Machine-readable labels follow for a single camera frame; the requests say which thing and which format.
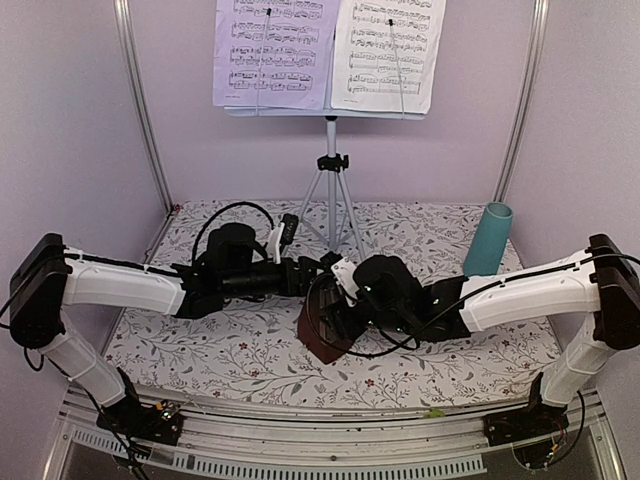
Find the brown wooden metronome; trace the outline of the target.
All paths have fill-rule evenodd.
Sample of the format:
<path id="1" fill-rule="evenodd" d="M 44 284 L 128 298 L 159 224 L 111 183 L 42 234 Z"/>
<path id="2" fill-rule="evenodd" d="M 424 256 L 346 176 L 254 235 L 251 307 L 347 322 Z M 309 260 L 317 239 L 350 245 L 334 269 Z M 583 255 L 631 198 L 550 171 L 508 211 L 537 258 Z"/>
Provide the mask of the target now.
<path id="1" fill-rule="evenodd" d="M 329 365 L 345 355 L 347 350 L 329 345 L 319 333 L 319 310 L 321 306 L 341 300 L 330 282 L 320 279 L 312 285 L 302 303 L 298 317 L 297 338 L 322 364 Z"/>

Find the white sheet music page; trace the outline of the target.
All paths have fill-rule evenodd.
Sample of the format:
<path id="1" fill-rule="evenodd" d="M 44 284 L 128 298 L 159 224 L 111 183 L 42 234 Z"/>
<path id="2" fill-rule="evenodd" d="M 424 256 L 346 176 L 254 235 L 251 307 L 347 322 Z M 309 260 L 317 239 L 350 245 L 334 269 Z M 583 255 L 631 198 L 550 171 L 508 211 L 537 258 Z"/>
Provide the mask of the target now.
<path id="1" fill-rule="evenodd" d="M 425 115 L 431 107 L 446 3 L 340 4 L 330 105 L 336 110 Z"/>

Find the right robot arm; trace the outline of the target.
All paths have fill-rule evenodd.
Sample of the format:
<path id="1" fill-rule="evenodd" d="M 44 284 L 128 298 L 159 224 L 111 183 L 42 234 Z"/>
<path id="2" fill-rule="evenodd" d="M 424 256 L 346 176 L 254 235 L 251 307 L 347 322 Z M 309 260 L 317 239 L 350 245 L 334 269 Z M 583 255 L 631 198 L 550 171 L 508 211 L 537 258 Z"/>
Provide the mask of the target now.
<path id="1" fill-rule="evenodd" d="M 313 280 L 301 317 L 313 350 L 352 355 L 373 326 L 403 333 L 391 354 L 422 343 L 467 338 L 520 320 L 568 313 L 586 318 L 560 358 L 537 375 L 517 427 L 537 436 L 552 424 L 592 376 L 616 353 L 639 345 L 638 259 L 606 235 L 563 259 L 501 275 L 460 275 L 423 286 L 397 256 L 359 265 L 340 260 Z"/>

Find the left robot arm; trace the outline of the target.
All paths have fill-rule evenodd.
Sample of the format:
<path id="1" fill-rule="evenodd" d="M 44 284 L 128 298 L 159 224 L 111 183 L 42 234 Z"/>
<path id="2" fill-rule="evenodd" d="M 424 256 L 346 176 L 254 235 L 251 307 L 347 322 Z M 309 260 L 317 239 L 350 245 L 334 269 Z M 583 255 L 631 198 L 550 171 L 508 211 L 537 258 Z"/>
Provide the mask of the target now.
<path id="1" fill-rule="evenodd" d="M 87 304 L 133 308 L 179 319 L 200 319 L 232 299 L 302 297 L 321 272 L 309 257 L 282 253 L 294 230 L 274 227 L 266 243 L 253 228 L 228 223 L 210 232 L 206 249 L 188 265 L 158 268 L 86 254 L 60 235 L 43 236 L 10 281 L 2 308 L 11 338 L 36 350 L 89 392 L 128 434 L 148 426 L 146 408 L 134 401 L 123 376 L 63 319 L 63 308 Z"/>

